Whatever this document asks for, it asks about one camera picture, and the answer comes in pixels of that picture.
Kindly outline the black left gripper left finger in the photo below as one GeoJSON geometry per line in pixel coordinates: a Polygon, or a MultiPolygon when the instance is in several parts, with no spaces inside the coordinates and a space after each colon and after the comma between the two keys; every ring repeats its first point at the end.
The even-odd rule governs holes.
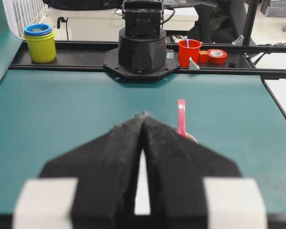
{"type": "Polygon", "coordinates": [[[144,115],[48,161],[40,178],[76,177],[73,218],[112,221],[134,214],[144,115]]]}

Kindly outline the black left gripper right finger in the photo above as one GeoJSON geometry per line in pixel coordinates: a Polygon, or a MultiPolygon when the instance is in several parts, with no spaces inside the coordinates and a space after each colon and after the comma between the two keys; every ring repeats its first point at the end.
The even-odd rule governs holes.
{"type": "Polygon", "coordinates": [[[151,213],[166,222],[206,222],[204,177],[241,177],[236,163],[146,117],[142,125],[151,213]]]}

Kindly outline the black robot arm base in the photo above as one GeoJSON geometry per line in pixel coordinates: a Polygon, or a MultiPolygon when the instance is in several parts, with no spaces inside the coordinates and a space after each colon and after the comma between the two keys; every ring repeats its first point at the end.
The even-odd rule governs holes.
{"type": "Polygon", "coordinates": [[[178,55],[166,47],[163,14],[161,1],[125,0],[125,27],[119,31],[118,47],[106,53],[104,68],[125,80],[150,82],[179,70],[178,55]]]}

